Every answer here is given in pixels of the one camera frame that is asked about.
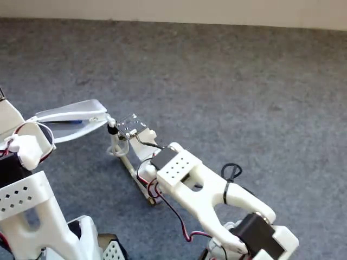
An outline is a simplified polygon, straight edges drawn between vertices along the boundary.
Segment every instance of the gray carpet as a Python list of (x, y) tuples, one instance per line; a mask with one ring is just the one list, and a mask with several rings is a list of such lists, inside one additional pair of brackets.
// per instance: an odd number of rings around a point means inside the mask
[[(240, 164), (237, 182), (300, 239), (291, 259), (347, 253), (346, 62), (345, 32), (0, 20), (0, 84), (26, 118), (95, 98), (118, 119), (137, 112), (159, 143), (180, 142), (218, 173)], [(58, 145), (40, 167), (66, 218), (92, 216), (132, 259), (196, 259), (207, 239), (185, 242), (169, 208), (150, 207), (105, 154), (108, 142), (99, 129)], [(223, 223), (245, 215), (217, 211)]]

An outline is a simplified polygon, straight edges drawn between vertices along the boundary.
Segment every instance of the white plastic arm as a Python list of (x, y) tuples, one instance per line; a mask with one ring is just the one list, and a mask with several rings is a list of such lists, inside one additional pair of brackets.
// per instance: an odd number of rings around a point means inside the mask
[[(157, 172), (161, 189), (176, 199), (185, 209), (195, 216), (202, 227), (215, 237), (226, 249), (246, 254), (243, 242), (231, 234), (219, 221), (214, 206), (223, 203), (226, 180), (207, 168), (187, 150), (174, 143), (178, 154)], [(201, 184), (203, 188), (193, 191), (182, 182), (189, 174), (190, 179)], [(237, 184), (229, 184), (226, 194), (229, 205), (241, 207), (249, 212), (260, 212), (272, 223), (276, 216), (264, 202), (251, 195)]]

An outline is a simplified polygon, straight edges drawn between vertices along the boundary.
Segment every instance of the hole pattern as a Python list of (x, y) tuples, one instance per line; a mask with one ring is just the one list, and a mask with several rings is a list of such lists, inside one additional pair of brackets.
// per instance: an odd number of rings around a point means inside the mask
[(119, 244), (115, 241), (112, 241), (107, 249), (104, 251), (103, 260), (115, 260), (115, 259), (124, 259), (123, 253), (119, 247)]
[(0, 213), (6, 212), (7, 210), (17, 208), (23, 204), (25, 204), (25, 201), (31, 201), (33, 200), (32, 196), (25, 196), (24, 193), (27, 193), (29, 191), (29, 187), (23, 186), (18, 190), (11, 191), (9, 194), (7, 193), (2, 199), (0, 198), (0, 202), (2, 202), (0, 207)]
[(172, 183), (178, 179), (183, 179), (187, 174), (187, 170), (190, 168), (190, 160), (190, 157), (185, 158), (184, 156), (176, 158), (164, 169), (165, 178), (169, 178)]

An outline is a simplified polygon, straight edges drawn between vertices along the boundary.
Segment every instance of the perforated plate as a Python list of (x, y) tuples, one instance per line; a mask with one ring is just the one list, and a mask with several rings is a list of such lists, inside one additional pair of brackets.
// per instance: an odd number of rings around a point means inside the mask
[(125, 260), (123, 253), (117, 241), (111, 241), (104, 254), (102, 255), (103, 260)]
[(0, 189), (0, 220), (28, 210), (53, 196), (43, 171)]
[(190, 171), (202, 162), (187, 150), (179, 152), (157, 173), (160, 184), (172, 190)]
[(135, 134), (141, 133), (144, 129), (147, 128), (147, 126), (142, 123), (137, 114), (131, 114), (127, 116), (117, 124), (117, 127), (119, 129), (119, 132), (126, 139), (130, 139), (130, 137), (134, 136)]

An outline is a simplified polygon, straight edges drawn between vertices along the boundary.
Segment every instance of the white wall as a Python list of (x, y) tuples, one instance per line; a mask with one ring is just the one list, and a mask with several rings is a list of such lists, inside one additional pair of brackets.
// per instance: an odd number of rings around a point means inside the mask
[(347, 30), (347, 0), (0, 0), (1, 16)]

